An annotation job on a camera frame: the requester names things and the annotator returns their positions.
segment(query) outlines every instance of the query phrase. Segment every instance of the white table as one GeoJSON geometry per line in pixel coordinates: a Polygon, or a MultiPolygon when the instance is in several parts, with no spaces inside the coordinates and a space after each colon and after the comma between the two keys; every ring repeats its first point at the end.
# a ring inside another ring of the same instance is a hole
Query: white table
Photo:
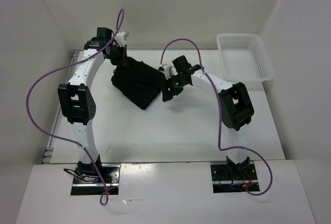
{"type": "MultiPolygon", "coordinates": [[[[128,51],[138,61],[159,67],[162,51],[128,51]]],[[[194,65],[196,51],[167,51],[164,62],[186,55],[194,65]]],[[[218,51],[201,51],[203,65],[209,72],[222,77],[218,51]]],[[[141,110],[111,83],[114,66],[105,61],[92,85],[97,105],[93,120],[95,143],[102,162],[175,162],[220,161],[227,153],[217,147],[218,107],[216,98],[207,92],[185,86],[173,100],[163,103],[161,94],[141,110]]],[[[247,85],[255,109],[249,124],[249,148],[265,159],[285,159],[273,117],[262,84],[247,85]]],[[[223,125],[222,145],[228,144],[228,131],[223,125]]],[[[59,116],[55,134],[74,139],[66,118],[59,116]]],[[[77,163],[78,150],[73,144],[52,140],[51,163],[77,163]]],[[[254,154],[252,160],[259,159],[254,154]]]]}
{"type": "MultiPolygon", "coordinates": [[[[213,193],[210,163],[122,164],[119,195],[70,196],[72,176],[63,168],[33,167],[17,224],[36,223],[315,223],[294,161],[269,161],[274,184],[263,196],[213,193]]],[[[255,168],[264,190],[269,173],[255,168]]]]}

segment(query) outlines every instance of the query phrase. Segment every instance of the basket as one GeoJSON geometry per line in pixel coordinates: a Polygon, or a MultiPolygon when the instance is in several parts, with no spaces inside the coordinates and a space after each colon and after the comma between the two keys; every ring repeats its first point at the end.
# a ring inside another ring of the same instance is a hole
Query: basket
{"type": "Polygon", "coordinates": [[[274,77],[270,58],[258,35],[219,34],[216,39],[224,79],[264,82],[274,77]]]}

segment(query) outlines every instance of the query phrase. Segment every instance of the purple cable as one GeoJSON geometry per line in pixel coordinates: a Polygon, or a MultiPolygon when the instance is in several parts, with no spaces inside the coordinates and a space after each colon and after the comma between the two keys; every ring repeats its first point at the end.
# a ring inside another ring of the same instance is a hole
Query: purple cable
{"type": "MultiPolygon", "coordinates": [[[[185,38],[180,38],[180,39],[175,39],[173,41],[171,41],[170,43],[168,43],[163,52],[162,52],[162,55],[161,55],[161,64],[162,64],[162,61],[163,61],[163,56],[164,56],[164,53],[166,51],[166,49],[168,48],[169,45],[171,45],[172,43],[176,42],[176,41],[180,41],[180,40],[183,40],[183,41],[188,41],[190,42],[191,44],[194,45],[194,47],[196,48],[197,52],[198,52],[198,56],[199,56],[199,63],[200,63],[200,66],[201,66],[201,69],[203,72],[205,72],[205,69],[203,68],[202,66],[202,61],[201,61],[201,54],[200,54],[200,50],[198,48],[198,46],[190,39],[185,39],[185,38]]],[[[271,188],[271,185],[273,184],[273,172],[271,171],[271,168],[268,164],[268,162],[256,151],[250,149],[250,148],[247,148],[247,147],[244,147],[244,146],[231,146],[231,147],[228,147],[228,148],[222,148],[221,147],[221,134],[222,134],[222,107],[221,107],[221,100],[219,99],[219,96],[218,96],[218,92],[217,92],[217,89],[215,87],[215,84],[214,82],[212,81],[212,79],[210,78],[210,76],[208,75],[208,73],[205,73],[205,75],[207,76],[207,78],[209,79],[210,81],[210,84],[212,85],[213,89],[214,89],[214,92],[215,92],[215,95],[216,95],[216,99],[217,99],[217,104],[218,104],[218,111],[219,111],[219,126],[218,126],[218,149],[221,151],[221,152],[225,152],[225,151],[228,151],[228,150],[232,150],[232,149],[245,149],[245,150],[248,150],[252,153],[255,153],[256,155],[259,156],[259,158],[261,158],[261,160],[265,163],[265,165],[268,167],[268,170],[269,170],[269,173],[270,173],[270,183],[268,185],[268,187],[261,193],[251,193],[248,191],[248,188],[253,185],[253,184],[256,184],[256,183],[252,183],[250,185],[248,185],[247,187],[245,187],[245,190],[247,191],[247,193],[249,193],[250,195],[252,196],[261,196],[265,193],[268,192],[268,190],[271,188]]]]}
{"type": "Polygon", "coordinates": [[[42,133],[44,133],[45,135],[48,135],[48,136],[50,136],[50,137],[53,137],[53,138],[56,138],[56,139],[59,139],[59,140],[64,140],[64,141],[68,141],[68,142],[74,143],[74,144],[80,146],[80,147],[86,152],[87,156],[90,158],[90,160],[91,160],[91,162],[92,162],[92,165],[94,166],[94,168],[95,168],[95,170],[96,170],[96,172],[97,172],[97,174],[98,174],[98,176],[99,176],[99,178],[100,178],[100,180],[101,180],[101,182],[102,182],[102,184],[103,184],[103,186],[104,186],[104,192],[103,192],[103,194],[102,194],[101,197],[100,197],[100,204],[101,204],[102,206],[105,206],[105,205],[107,205],[107,203],[108,203],[108,199],[109,199],[108,191],[109,191],[109,189],[108,189],[108,187],[107,187],[107,185],[106,185],[106,183],[105,183],[105,181],[104,181],[104,179],[103,179],[103,177],[102,177],[102,175],[101,175],[101,173],[100,173],[100,171],[99,171],[97,165],[96,165],[95,162],[93,161],[91,154],[88,152],[88,150],[87,150],[87,149],[86,149],[81,143],[79,143],[79,142],[77,142],[77,141],[75,141],[75,140],[70,140],[70,139],[67,139],[67,138],[63,138],[63,137],[60,137],[60,136],[56,136],[56,135],[54,135],[54,134],[52,134],[52,133],[49,133],[49,132],[43,130],[43,129],[42,129],[42,128],[41,128],[41,127],[35,122],[35,120],[33,119],[32,115],[31,115],[31,111],[30,111],[30,107],[29,107],[29,99],[30,99],[31,92],[32,92],[32,90],[34,89],[34,87],[35,87],[35,86],[36,86],[36,85],[37,85],[42,79],[44,79],[45,77],[47,77],[47,76],[49,76],[50,74],[53,74],[53,73],[55,73],[55,72],[57,72],[57,71],[59,71],[59,70],[63,70],[63,69],[69,68],[69,67],[71,67],[71,66],[75,66],[75,65],[83,64],[83,63],[85,63],[86,61],[88,61],[88,60],[90,60],[91,58],[93,58],[93,57],[95,57],[96,55],[98,55],[99,53],[103,52],[103,50],[105,50],[106,47],[109,46],[109,45],[114,41],[115,36],[117,35],[117,33],[118,33],[120,27],[122,26],[123,18],[124,18],[124,9],[121,9],[121,10],[119,11],[119,14],[118,14],[118,17],[117,17],[117,25],[116,25],[117,28],[116,28],[116,31],[115,31],[113,37],[109,40],[109,42],[108,42],[108,43],[107,43],[102,49],[100,49],[99,51],[97,51],[96,53],[94,53],[93,55],[91,55],[90,57],[88,57],[88,58],[86,58],[86,59],[83,59],[83,60],[81,60],[81,61],[79,61],[79,62],[76,62],[76,63],[70,64],[70,65],[66,65],[66,66],[63,66],[63,67],[60,67],[60,68],[57,68],[57,69],[51,70],[50,72],[47,72],[46,74],[42,75],[40,78],[38,78],[38,79],[32,84],[31,88],[30,88],[29,91],[27,92],[27,95],[26,95],[26,101],[25,101],[25,107],[26,107],[27,115],[28,115],[30,121],[32,122],[32,124],[33,124],[33,125],[39,130],[39,131],[41,131],[42,133]],[[102,202],[102,198],[103,198],[103,196],[106,196],[106,202],[105,202],[105,203],[102,202]]]}

